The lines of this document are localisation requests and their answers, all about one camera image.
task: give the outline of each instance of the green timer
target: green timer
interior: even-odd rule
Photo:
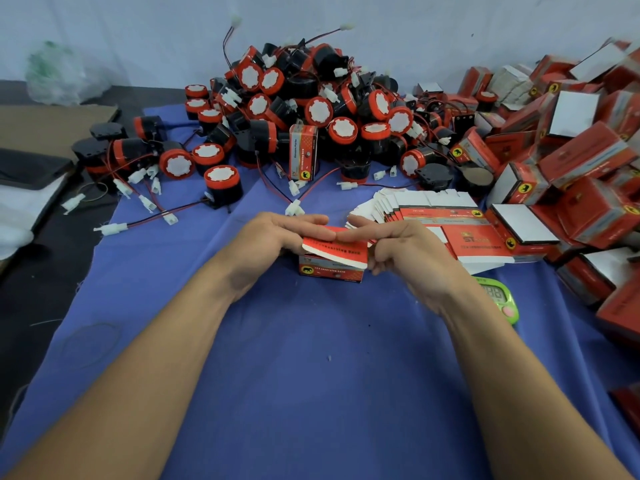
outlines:
[[[498,305],[498,308],[500,308],[509,323],[512,325],[516,323],[520,318],[520,314],[509,289],[500,281],[492,280],[491,278],[476,278],[476,281]]]

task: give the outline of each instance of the blue fabric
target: blue fabric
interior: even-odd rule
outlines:
[[[183,111],[180,105],[148,114],[180,121]],[[176,128],[171,135],[184,140],[190,133]],[[197,206],[179,213],[174,226],[158,219],[96,247],[0,451],[0,476],[245,222],[260,210],[283,212],[286,202],[265,188],[256,170],[241,172],[245,197],[233,213]],[[273,169],[267,172],[277,181]],[[343,225],[376,188],[342,192],[336,181],[329,175],[303,208]],[[174,207],[203,190],[197,177],[163,182],[160,199]],[[113,222],[147,215],[139,202],[122,200]],[[520,309],[520,336],[640,478],[640,443],[606,395],[640,379],[638,359],[603,338],[593,313],[545,263],[485,275],[507,284]],[[225,316],[162,478],[491,475],[441,320],[391,274],[368,274],[361,284],[320,280],[299,276],[296,263],[281,258]]]

